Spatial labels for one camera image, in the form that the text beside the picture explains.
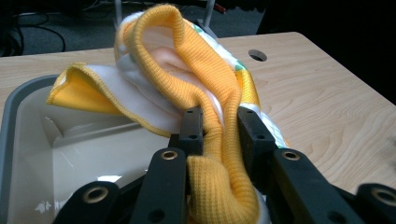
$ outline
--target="table surface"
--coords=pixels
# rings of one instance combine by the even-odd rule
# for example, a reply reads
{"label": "table surface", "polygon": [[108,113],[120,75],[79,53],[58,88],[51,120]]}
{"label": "table surface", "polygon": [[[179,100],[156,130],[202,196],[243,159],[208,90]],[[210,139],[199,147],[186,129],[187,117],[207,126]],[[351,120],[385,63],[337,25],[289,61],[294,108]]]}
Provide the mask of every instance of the table surface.
{"label": "table surface", "polygon": [[[395,105],[303,35],[250,35],[219,42],[252,73],[262,110],[291,147],[302,151],[332,184],[351,193],[362,183],[396,189]],[[253,60],[249,51],[257,55],[255,50],[267,60]],[[112,49],[1,58],[0,118],[15,88],[35,77],[60,74],[74,62],[115,63]]]}

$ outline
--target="knit fabric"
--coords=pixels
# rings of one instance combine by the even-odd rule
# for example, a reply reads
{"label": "knit fabric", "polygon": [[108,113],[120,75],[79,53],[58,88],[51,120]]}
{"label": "knit fabric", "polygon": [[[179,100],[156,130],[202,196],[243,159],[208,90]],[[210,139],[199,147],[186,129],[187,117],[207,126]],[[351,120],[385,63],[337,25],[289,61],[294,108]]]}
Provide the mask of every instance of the knit fabric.
{"label": "knit fabric", "polygon": [[163,136],[175,133],[181,111],[200,106],[204,155],[188,157],[189,222],[257,223],[257,195],[239,143],[238,106],[254,110],[279,147],[286,143],[260,111],[246,67],[169,5],[126,18],[114,49],[116,68],[71,64],[55,82],[48,103],[123,114]]}

